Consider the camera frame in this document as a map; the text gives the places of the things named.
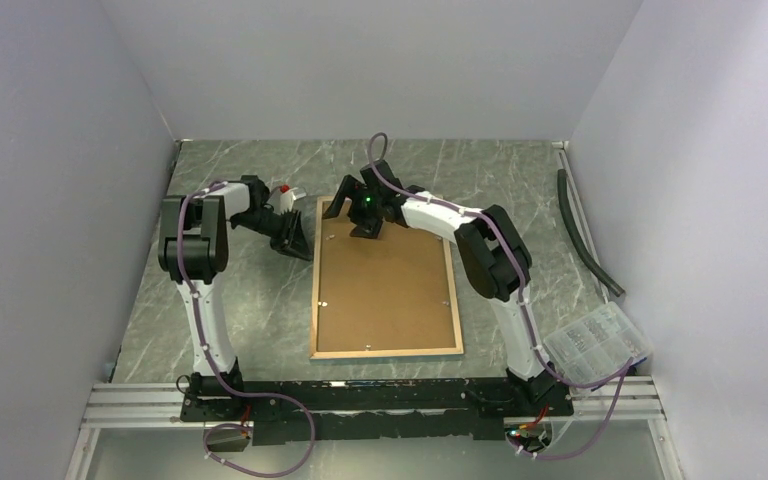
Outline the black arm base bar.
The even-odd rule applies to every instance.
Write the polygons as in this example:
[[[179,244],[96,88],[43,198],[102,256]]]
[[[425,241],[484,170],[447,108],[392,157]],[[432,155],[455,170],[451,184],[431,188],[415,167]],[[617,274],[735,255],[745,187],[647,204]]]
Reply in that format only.
[[[241,397],[184,396],[185,422],[245,421],[257,446],[291,441],[466,436],[500,440],[523,420],[569,417],[569,389],[535,403],[509,377],[347,381],[244,381]]]

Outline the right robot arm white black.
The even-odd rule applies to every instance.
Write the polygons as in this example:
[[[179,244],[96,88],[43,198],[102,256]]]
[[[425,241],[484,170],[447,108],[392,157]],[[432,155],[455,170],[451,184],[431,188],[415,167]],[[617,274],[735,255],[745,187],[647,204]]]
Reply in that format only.
[[[390,222],[454,244],[470,286],[489,302],[499,325],[512,406],[532,415],[546,405],[556,382],[547,370],[548,356],[530,306],[532,258],[503,207],[465,207],[423,187],[405,187],[380,159],[363,167],[358,177],[344,176],[321,217],[341,213],[353,224],[354,237],[375,239]]]

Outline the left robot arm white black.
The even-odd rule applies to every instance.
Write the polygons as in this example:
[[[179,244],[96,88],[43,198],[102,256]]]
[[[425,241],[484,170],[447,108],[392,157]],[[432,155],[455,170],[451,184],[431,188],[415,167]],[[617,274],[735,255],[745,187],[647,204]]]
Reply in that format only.
[[[207,407],[220,419],[238,417],[247,401],[222,299],[228,232],[253,231],[266,237],[274,252],[310,261],[313,251],[296,207],[306,195],[300,187],[270,188],[258,176],[244,175],[162,201],[158,262],[183,300],[194,348],[186,396],[207,397]]]

